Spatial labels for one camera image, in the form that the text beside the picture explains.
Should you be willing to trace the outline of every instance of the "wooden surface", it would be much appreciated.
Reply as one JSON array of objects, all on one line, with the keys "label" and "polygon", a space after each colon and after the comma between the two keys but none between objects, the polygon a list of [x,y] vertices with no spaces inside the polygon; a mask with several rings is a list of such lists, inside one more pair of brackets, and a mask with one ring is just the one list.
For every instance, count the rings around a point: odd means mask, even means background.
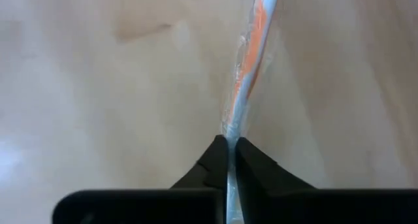
[{"label": "wooden surface", "polygon": [[[250,3],[0,0],[0,223],[181,177],[219,133]],[[416,187],[416,27],[418,0],[279,0],[246,135],[317,187]]]}]

